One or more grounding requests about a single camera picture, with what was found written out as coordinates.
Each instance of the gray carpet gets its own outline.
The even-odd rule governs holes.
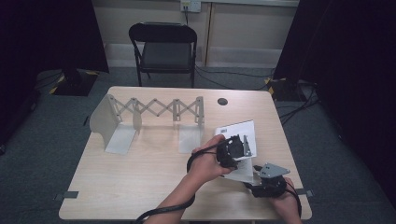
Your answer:
[[[195,88],[265,91],[263,76],[271,75],[270,69],[206,69],[260,77],[198,70]],[[37,87],[42,94],[35,111],[0,157],[0,223],[69,223],[59,219],[62,203],[53,198],[68,189],[77,168],[91,132],[84,121],[108,88],[137,86],[133,68],[110,68],[110,74],[97,78],[88,97],[50,95],[53,83],[47,84],[56,73],[40,74]],[[151,80],[143,76],[143,85],[188,88],[190,80],[183,75],[153,75]],[[304,92],[309,95],[310,87]],[[280,116],[301,104],[276,102]],[[309,198],[313,217],[304,223],[396,223],[395,210],[383,191],[364,163],[339,140],[333,120],[320,104],[298,112],[284,130],[304,186],[315,192]]]

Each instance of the forearm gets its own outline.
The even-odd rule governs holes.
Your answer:
[[[197,181],[192,178],[190,175],[185,175],[183,179],[181,179],[180,183],[177,187],[166,197],[158,208],[174,206],[178,204],[182,204],[187,202],[195,192],[203,185],[204,183]],[[174,212],[158,214],[149,217],[145,224],[150,223],[163,223],[163,224],[174,224],[178,223],[183,216],[185,209],[177,210]]]

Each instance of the black folding chair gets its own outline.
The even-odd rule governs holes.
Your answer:
[[[169,22],[139,22],[129,29],[134,44],[134,57],[139,86],[141,72],[191,74],[194,87],[194,68],[197,34],[189,26]],[[144,43],[140,53],[137,43]]]

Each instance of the chair seat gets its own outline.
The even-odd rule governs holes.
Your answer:
[[[143,49],[142,70],[191,69],[191,44],[190,43],[146,43]]]

